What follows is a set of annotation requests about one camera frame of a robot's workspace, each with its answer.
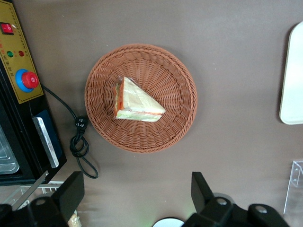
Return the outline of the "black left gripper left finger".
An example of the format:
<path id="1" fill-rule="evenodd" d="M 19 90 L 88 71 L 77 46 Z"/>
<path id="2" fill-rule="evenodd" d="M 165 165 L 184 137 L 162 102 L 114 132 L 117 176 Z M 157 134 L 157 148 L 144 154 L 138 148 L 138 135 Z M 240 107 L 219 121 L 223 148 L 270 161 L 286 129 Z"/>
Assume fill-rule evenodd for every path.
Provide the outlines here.
<path id="1" fill-rule="evenodd" d="M 85 189 L 82 172 L 73 172 L 62 184 L 23 185 L 0 205 L 2 227 L 67 227 Z"/>

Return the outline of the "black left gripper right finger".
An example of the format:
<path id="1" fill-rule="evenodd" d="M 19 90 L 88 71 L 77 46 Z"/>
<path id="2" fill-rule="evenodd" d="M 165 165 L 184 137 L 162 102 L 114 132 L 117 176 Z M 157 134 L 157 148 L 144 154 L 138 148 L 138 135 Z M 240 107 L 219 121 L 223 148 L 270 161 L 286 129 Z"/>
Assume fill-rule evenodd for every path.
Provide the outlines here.
<path id="1" fill-rule="evenodd" d="M 193 172 L 191 197 L 196 213 L 192 227 L 287 227 L 288 223 L 272 207 L 251 204 L 248 210 L 222 196 L 215 196 L 201 172 Z"/>

